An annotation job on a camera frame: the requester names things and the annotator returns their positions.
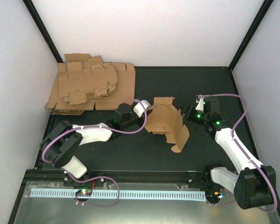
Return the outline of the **brown cardboard box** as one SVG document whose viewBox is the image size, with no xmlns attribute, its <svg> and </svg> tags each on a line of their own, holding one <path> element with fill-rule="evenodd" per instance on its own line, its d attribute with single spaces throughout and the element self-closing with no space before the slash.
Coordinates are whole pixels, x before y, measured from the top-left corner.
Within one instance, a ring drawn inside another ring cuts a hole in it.
<svg viewBox="0 0 280 224">
<path fill-rule="evenodd" d="M 183 124 L 181 111 L 173 105 L 174 97 L 155 97 L 150 107 L 145 129 L 153 134 L 164 134 L 167 143 L 173 144 L 171 151 L 181 153 L 190 133 Z"/>
</svg>

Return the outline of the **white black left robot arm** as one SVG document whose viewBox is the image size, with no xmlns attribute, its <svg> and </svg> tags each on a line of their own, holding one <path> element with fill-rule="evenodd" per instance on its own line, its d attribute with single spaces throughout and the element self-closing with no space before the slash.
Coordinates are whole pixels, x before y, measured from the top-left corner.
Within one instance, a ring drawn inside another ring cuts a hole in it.
<svg viewBox="0 0 280 224">
<path fill-rule="evenodd" d="M 86 186 L 91 181 L 87 167 L 74 155 L 84 144 L 107 142 L 122 134 L 136 134 L 143 129 L 164 134 L 171 150 L 180 153 L 189 139 L 181 112 L 173 105 L 150 105 L 146 100 L 134 100 L 134 105 L 122 103 L 106 122 L 96 125 L 72 125 L 63 121 L 41 142 L 42 160 L 70 173 L 76 183 Z"/>
</svg>

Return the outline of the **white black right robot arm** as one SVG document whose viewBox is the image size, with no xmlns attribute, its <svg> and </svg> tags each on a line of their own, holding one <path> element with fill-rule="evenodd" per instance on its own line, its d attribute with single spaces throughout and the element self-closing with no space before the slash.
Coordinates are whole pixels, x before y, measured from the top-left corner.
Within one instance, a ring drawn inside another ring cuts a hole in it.
<svg viewBox="0 0 280 224">
<path fill-rule="evenodd" d="M 242 209 L 259 208 L 267 213 L 277 210 L 275 192 L 276 173 L 272 166 L 265 166 L 247 149 L 220 112 L 219 94 L 198 95 L 196 106 L 187 104 L 181 115 L 204 127 L 207 134 L 225 151 L 236 173 L 219 166 L 208 169 L 203 183 L 208 188 L 221 185 L 230 191 Z"/>
</svg>

